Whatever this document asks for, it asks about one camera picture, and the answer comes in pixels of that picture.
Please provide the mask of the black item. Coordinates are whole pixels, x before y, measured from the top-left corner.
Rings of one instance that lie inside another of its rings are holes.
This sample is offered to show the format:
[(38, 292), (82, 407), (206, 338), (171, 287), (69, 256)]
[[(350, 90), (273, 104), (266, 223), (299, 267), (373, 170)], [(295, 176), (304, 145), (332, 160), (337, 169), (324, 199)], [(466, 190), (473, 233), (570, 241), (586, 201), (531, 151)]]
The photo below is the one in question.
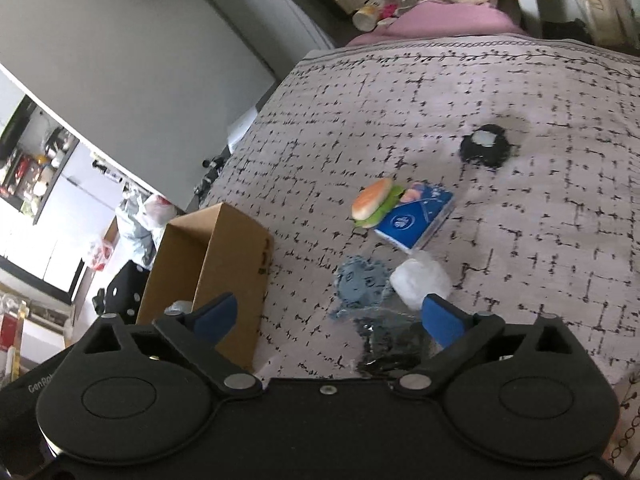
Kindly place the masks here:
[(356, 370), (363, 377), (397, 379), (439, 349), (422, 324), (411, 316), (384, 313), (356, 318), (354, 326), (362, 340)]

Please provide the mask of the white plastic bundle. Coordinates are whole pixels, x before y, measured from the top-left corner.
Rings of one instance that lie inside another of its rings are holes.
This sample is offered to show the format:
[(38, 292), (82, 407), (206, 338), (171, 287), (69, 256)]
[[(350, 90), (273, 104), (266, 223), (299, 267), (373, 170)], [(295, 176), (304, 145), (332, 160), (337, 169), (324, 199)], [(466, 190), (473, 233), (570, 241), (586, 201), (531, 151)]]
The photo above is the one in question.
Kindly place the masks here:
[(393, 273), (390, 284), (402, 303), (418, 312), (429, 294), (447, 299), (452, 291), (452, 281), (444, 267), (429, 252), (413, 252)]

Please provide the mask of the blue-grey knitted cloth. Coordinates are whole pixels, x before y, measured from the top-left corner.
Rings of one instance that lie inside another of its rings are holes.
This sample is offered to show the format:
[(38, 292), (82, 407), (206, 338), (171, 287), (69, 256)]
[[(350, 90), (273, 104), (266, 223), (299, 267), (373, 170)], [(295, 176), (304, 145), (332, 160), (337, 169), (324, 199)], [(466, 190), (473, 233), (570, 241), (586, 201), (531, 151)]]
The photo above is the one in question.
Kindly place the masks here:
[(378, 309), (393, 291), (390, 269), (380, 260), (349, 257), (335, 272), (334, 288), (338, 305), (332, 318)]

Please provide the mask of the blue tissue pack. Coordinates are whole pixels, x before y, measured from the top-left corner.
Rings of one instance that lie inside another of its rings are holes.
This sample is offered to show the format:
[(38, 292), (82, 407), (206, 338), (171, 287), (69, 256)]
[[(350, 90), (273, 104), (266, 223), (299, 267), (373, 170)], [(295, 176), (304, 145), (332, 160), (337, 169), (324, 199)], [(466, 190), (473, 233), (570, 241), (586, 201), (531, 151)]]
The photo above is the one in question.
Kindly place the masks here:
[(406, 254), (420, 250), (454, 209), (454, 194), (440, 185), (414, 181), (374, 228), (382, 240)]

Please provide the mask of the plush hamburger toy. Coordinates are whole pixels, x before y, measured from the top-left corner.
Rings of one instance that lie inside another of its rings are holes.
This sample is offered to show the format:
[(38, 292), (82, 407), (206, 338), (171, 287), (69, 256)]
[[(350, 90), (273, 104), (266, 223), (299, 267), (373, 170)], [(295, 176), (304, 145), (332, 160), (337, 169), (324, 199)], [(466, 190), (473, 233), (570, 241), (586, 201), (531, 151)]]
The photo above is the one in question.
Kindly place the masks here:
[(392, 178), (375, 181), (352, 203), (352, 221), (357, 228), (375, 228), (399, 202), (405, 189)]

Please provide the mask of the small black plush toy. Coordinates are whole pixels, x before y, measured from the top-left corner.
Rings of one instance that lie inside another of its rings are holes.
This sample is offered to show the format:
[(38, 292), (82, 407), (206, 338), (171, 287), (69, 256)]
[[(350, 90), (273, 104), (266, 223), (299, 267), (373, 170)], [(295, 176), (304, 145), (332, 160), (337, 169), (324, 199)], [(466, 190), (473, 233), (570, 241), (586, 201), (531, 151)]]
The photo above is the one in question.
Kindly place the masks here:
[(512, 144), (506, 137), (506, 129), (487, 124), (464, 136), (459, 157), (466, 164), (484, 166), (491, 170), (501, 168), (512, 155)]

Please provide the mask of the black dice stool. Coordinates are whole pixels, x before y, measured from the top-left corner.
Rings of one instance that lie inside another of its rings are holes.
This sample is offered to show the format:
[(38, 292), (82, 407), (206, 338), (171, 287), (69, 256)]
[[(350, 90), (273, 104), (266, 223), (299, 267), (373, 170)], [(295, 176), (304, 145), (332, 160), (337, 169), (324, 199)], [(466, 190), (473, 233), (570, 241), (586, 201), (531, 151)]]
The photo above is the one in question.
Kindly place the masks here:
[(105, 288), (92, 298), (96, 314), (118, 314), (125, 324), (134, 324), (142, 303), (146, 282), (151, 271), (127, 261)]

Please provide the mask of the brown cardboard box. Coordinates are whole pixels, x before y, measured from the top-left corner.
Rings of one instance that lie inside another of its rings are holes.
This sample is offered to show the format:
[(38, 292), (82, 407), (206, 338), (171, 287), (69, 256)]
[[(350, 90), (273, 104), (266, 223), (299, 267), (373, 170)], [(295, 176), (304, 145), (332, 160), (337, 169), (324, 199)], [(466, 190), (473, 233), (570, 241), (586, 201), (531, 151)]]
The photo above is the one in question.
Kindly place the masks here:
[(271, 234), (225, 203), (171, 220), (145, 285), (137, 323), (152, 323), (178, 300), (188, 300), (198, 310), (231, 292), (238, 317), (217, 351), (252, 370), (272, 250)]

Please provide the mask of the white garbage bag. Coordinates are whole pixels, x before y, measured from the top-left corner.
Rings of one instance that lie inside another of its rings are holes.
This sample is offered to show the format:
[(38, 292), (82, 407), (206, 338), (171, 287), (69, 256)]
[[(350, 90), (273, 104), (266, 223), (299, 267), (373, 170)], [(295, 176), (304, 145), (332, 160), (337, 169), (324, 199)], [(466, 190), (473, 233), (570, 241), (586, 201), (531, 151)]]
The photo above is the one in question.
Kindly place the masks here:
[(151, 195), (140, 210), (140, 222), (149, 231), (163, 229), (169, 222), (183, 215), (183, 211), (161, 195)]

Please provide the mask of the grey patterned bed blanket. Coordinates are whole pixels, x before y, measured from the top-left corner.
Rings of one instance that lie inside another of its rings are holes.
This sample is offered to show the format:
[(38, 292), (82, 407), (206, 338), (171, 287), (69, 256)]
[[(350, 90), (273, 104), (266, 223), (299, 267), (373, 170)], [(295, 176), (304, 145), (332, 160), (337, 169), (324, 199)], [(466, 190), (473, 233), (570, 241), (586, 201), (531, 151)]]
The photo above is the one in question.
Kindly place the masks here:
[(356, 226), (378, 179), (450, 202), (420, 246), (450, 301), (510, 323), (562, 318), (613, 386), (606, 460), (639, 474), (639, 60), (514, 35), (314, 52), (273, 93), (209, 194), (274, 249), (254, 367), (350, 377), (362, 351), (334, 283), (406, 253)]

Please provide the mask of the pink bed sheet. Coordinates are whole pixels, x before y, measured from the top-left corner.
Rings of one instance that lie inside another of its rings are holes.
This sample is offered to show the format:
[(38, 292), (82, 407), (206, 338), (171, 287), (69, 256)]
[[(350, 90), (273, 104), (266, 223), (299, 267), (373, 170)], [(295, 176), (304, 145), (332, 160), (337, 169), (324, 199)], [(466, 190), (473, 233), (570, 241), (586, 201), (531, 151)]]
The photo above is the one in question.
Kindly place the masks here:
[(385, 41), (509, 34), (526, 36), (508, 14), (489, 3), (427, 1), (417, 4), (393, 23), (357, 36), (347, 45), (357, 47)]

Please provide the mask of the paper cup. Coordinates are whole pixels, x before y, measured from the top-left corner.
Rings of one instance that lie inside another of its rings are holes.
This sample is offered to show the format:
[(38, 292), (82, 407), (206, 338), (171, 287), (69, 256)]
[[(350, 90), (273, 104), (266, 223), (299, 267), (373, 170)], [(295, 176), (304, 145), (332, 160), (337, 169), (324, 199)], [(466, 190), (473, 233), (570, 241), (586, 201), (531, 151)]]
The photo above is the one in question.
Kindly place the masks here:
[(384, 10), (385, 6), (368, 3), (352, 16), (352, 24), (360, 32), (372, 32), (378, 26), (378, 22), (382, 20)]

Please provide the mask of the kitchen wall shelf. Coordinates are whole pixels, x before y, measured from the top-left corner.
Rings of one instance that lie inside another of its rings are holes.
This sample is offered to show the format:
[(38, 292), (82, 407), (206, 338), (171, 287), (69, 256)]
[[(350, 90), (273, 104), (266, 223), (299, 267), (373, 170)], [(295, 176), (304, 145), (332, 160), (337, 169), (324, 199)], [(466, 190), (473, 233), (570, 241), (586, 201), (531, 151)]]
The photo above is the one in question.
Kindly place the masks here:
[(37, 224), (79, 140), (29, 96), (1, 128), (1, 199)]

